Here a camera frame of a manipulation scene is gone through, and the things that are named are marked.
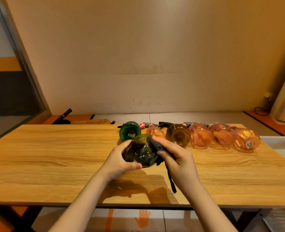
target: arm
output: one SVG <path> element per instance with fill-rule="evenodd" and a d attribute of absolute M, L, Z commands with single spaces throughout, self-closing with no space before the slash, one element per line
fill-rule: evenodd
<path fill-rule="evenodd" d="M 85 231 L 106 185 L 126 171 L 142 168 L 142 165 L 139 163 L 125 162 L 121 156 L 122 151 L 130 142 L 131 140 L 126 141 L 110 152 L 102 167 L 93 175 L 49 232 Z"/>
<path fill-rule="evenodd" d="M 204 231 L 237 232 L 236 228 L 202 185 L 192 152 L 166 139 L 154 136 L 152 138 L 176 157 L 176 160 L 174 160 L 169 153 L 164 151 L 158 152 L 167 164 L 174 183 L 196 212 Z"/>

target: finger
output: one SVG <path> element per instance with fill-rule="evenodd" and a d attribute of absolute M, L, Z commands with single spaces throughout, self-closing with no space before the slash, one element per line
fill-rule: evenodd
<path fill-rule="evenodd" d="M 158 151 L 157 154 L 163 158 L 168 167 L 177 164 L 173 157 L 166 151 Z"/>
<path fill-rule="evenodd" d="M 125 142 L 122 142 L 119 146 L 116 147 L 116 149 L 123 151 L 130 143 L 132 140 L 126 140 Z"/>
<path fill-rule="evenodd" d="M 126 162 L 125 166 L 126 166 L 126 169 L 125 169 L 126 171 L 133 171 L 133 170 L 143 168 L 141 163 L 135 163 L 135 162 Z"/>
<path fill-rule="evenodd" d="M 163 147 L 165 147 L 169 152 L 173 153 L 176 158 L 181 158 L 183 156 L 182 152 L 184 151 L 184 149 L 181 146 L 178 146 L 177 144 L 174 144 L 169 140 L 166 140 L 165 138 L 152 136 L 152 139 L 162 144 Z"/>

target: electrical socket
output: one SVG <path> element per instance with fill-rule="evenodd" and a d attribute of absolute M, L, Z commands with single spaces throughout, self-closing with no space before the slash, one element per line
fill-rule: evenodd
<path fill-rule="evenodd" d="M 269 98 L 270 100 L 272 99 L 273 96 L 274 96 L 274 93 L 265 92 L 264 94 L 264 97 Z"/>

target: wooden table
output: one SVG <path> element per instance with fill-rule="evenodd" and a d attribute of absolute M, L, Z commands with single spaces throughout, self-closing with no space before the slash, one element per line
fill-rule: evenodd
<path fill-rule="evenodd" d="M 18 127 L 0 139 L 0 204 L 69 205 L 120 143 L 118 133 L 117 125 Z M 285 208 L 285 159 L 265 143 L 254 151 L 217 145 L 189 149 L 202 183 L 219 206 Z M 113 180 L 98 206 L 190 207 L 179 189 L 172 193 L 164 164 Z"/>

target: black cable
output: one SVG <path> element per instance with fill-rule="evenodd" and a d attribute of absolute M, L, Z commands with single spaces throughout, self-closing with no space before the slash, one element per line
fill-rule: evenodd
<path fill-rule="evenodd" d="M 255 114 L 257 114 L 257 115 L 259 115 L 259 116 L 268 116 L 269 114 L 270 114 L 270 111 L 271 111 L 271 102 L 270 102 L 270 98 L 266 98 L 265 97 L 265 99 L 266 99 L 266 103 L 267 103 L 267 105 L 268 105 L 268 109 L 264 109 L 264 108 L 261 108 L 261 107 L 256 107 L 255 109 L 254 109 L 254 113 Z M 262 111 L 264 111 L 264 112 L 267 112 L 267 114 L 265 114 L 265 115 L 261 115 L 261 114 L 259 114 L 259 113 L 257 113 L 256 112 L 256 110 L 258 109 L 258 108 L 260 108 Z"/>

